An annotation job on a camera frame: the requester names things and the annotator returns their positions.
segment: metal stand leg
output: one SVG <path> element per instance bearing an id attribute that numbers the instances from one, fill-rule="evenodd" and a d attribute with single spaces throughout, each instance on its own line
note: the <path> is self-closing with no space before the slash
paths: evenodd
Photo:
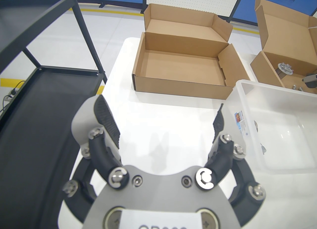
<path id="1" fill-rule="evenodd" d="M 23 53 L 37 68 L 41 67 L 41 64 L 36 60 L 36 58 L 31 54 L 31 52 L 27 48 L 23 49 Z"/>
<path id="2" fill-rule="evenodd" d="M 105 71 L 104 71 L 104 69 L 103 69 L 103 67 L 101 65 L 101 62 L 99 60 L 98 54 L 96 52 L 96 49 L 94 47 L 93 41 L 92 41 L 92 39 L 91 39 L 91 37 L 89 35 L 89 31 L 87 29 L 85 20 L 84 20 L 84 18 L 82 16 L 82 13 L 80 11 L 78 2 L 77 2 L 77 0 L 74 0 L 74 2 L 75 2 L 75 5 L 73 6 L 73 12 L 74 12 L 75 18 L 76 18 L 77 23 L 78 23 L 78 25 L 80 27 L 81 33 L 84 36 L 84 39 L 85 39 L 86 44 L 87 44 L 87 46 L 89 48 L 89 51 L 90 51 L 90 53 L 91 53 L 91 55 L 92 55 L 92 57 L 93 57 L 93 59 L 94 59 L 94 61 L 96 63 L 96 66 L 97 66 L 97 68 L 99 70 L 99 73 L 103 74 L 103 81 L 104 81 L 104 83 L 106 83 L 107 82 L 106 73 L 105 73 Z"/>

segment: grey metal component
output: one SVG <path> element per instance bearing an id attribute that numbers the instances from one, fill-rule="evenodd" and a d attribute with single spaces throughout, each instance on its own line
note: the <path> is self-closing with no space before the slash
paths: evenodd
<path id="1" fill-rule="evenodd" d="M 132 183 L 120 191 L 106 185 L 92 205 L 83 229 L 104 229 L 105 215 L 114 207 L 161 212 L 197 212 L 202 208 L 212 210 L 222 228 L 240 228 L 237 217 L 219 186 L 210 191 L 197 186 L 185 188 L 180 185 L 182 177 L 195 177 L 201 167 L 193 166 L 178 174 L 156 176 L 147 174 L 134 166 L 124 166 L 131 177 L 141 176 L 142 186 Z"/>
<path id="2" fill-rule="evenodd" d="M 90 159 L 89 143 L 82 145 L 80 151 L 85 159 Z"/>
<path id="3" fill-rule="evenodd" d="M 102 95 L 90 97 L 81 105 L 73 118 L 71 131 L 80 147 L 85 145 L 88 139 L 93 139 L 94 135 L 105 133 L 106 147 L 109 147 L 114 157 L 120 161 L 119 149 L 94 113 L 94 105 L 99 96 Z"/>
<path id="4" fill-rule="evenodd" d="M 232 137 L 231 137 L 231 135 L 229 135 L 229 134 L 225 134 L 225 135 L 223 135 L 223 136 L 221 136 L 221 140 L 224 142 L 224 143 L 227 143 L 227 142 L 230 142 L 230 141 L 232 141 Z"/>
<path id="5" fill-rule="evenodd" d="M 67 194 L 67 197 L 72 197 L 78 190 L 78 182 L 76 180 L 69 180 L 63 186 L 63 191 Z"/>
<path id="6" fill-rule="evenodd" d="M 97 127 L 88 133 L 88 138 L 94 139 L 94 137 L 96 137 L 97 135 L 102 135 L 102 134 L 103 134 L 103 128 Z"/>
<path id="7" fill-rule="evenodd" d="M 240 133 L 240 131 L 236 125 L 236 121 L 234 119 L 234 116 L 230 113 L 229 109 L 226 107 L 225 104 L 223 105 L 223 107 L 221 109 L 221 113 L 222 113 L 223 119 L 225 121 L 224 127 L 223 127 L 223 130 L 221 132 L 219 132 L 219 134 L 215 138 L 214 143 L 211 147 L 211 150 L 208 154 L 208 159 L 213 155 L 214 152 L 217 151 L 219 140 L 221 140 L 224 143 L 227 142 L 223 138 L 223 136 L 228 135 L 228 134 L 230 134 L 230 136 L 231 136 L 231 141 L 234 141 L 234 143 L 239 144 L 243 148 L 244 153 L 245 153 L 243 155 L 233 155 L 233 159 L 235 159 L 235 160 L 244 159 L 246 154 L 247 154 L 247 146 L 246 146 L 246 143 L 242 137 L 242 134 Z"/>
<path id="8" fill-rule="evenodd" d="M 263 200 L 266 197 L 265 189 L 260 184 L 256 186 L 249 186 L 248 190 L 250 195 L 258 201 Z"/>
<path id="9" fill-rule="evenodd" d="M 122 207 L 115 207 L 106 214 L 104 219 L 105 229 L 119 229 L 122 210 Z"/>
<path id="10" fill-rule="evenodd" d="M 235 155 L 238 155 L 238 156 L 241 156 L 241 155 L 244 155 L 244 149 L 242 146 L 240 146 L 239 144 L 234 144 L 233 146 L 233 153 Z"/>
<path id="11" fill-rule="evenodd" d="M 292 66 L 290 66 L 289 64 L 279 63 L 277 67 L 278 68 L 275 71 L 280 77 L 280 79 L 284 78 L 286 75 L 293 74 Z"/>
<path id="12" fill-rule="evenodd" d="M 303 78 L 303 82 L 304 83 L 312 82 L 312 81 L 316 81 L 316 80 L 317 80 L 317 74 L 310 75 L 310 76 L 307 76 L 307 77 Z"/>
<path id="13" fill-rule="evenodd" d="M 121 180 L 127 174 L 127 170 L 123 167 L 114 168 L 110 174 L 108 183 L 112 188 L 119 188 L 121 186 Z"/>
<path id="14" fill-rule="evenodd" d="M 189 176 L 183 176 L 182 177 L 182 185 L 186 188 L 191 187 L 192 185 L 192 180 Z"/>
<path id="15" fill-rule="evenodd" d="M 201 222 L 202 222 L 202 228 L 203 229 L 218 229 L 219 228 L 219 222 L 217 219 L 217 216 L 208 209 L 200 209 L 197 211 L 201 214 Z"/>
<path id="16" fill-rule="evenodd" d="M 143 178 L 141 176 L 135 176 L 132 179 L 132 184 L 135 187 L 139 187 L 140 185 L 142 185 L 142 183 L 143 183 Z"/>
<path id="17" fill-rule="evenodd" d="M 210 190 L 214 187 L 214 184 L 211 182 L 212 171 L 208 168 L 200 168 L 196 173 L 196 183 L 202 189 Z"/>

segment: clear plastic bin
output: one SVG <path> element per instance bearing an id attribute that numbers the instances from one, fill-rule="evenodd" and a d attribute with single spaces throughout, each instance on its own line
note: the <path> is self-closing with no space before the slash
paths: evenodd
<path id="1" fill-rule="evenodd" d="M 317 95 L 239 80 L 225 105 L 247 144 L 252 169 L 317 172 Z"/>

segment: cardboard box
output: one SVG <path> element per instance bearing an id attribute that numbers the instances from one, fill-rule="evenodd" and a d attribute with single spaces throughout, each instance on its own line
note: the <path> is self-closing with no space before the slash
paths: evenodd
<path id="1" fill-rule="evenodd" d="M 289 89 L 296 85 L 316 93 L 301 80 L 317 70 L 317 18 L 267 0 L 256 0 L 255 11 L 262 51 L 251 67 L 258 81 Z M 294 71 L 280 79 L 275 69 L 282 62 Z"/>
<path id="2" fill-rule="evenodd" d="M 149 4 L 144 11 L 147 38 L 156 38 L 159 45 L 174 43 L 178 53 L 217 55 L 228 46 L 232 25 L 210 12 L 195 11 L 165 5 Z"/>
<path id="3" fill-rule="evenodd" d="M 170 38 L 143 32 L 132 72 L 136 91 L 226 99 L 236 81 L 249 80 L 233 45 L 215 54 L 210 50 L 191 52 L 184 50 L 186 36 L 175 42 Z M 191 45 L 199 49 L 200 38 L 190 38 Z"/>

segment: plastic bin label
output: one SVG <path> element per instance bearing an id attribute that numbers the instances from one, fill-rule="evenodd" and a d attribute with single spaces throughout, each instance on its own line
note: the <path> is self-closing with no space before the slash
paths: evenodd
<path id="1" fill-rule="evenodd" d="M 243 136 L 249 135 L 248 132 L 247 132 L 247 126 L 246 126 L 245 119 L 244 119 L 242 111 L 240 111 L 238 113 L 235 113 L 235 119 L 236 119 L 237 126 L 238 126 L 238 128 L 240 130 L 240 133 Z"/>

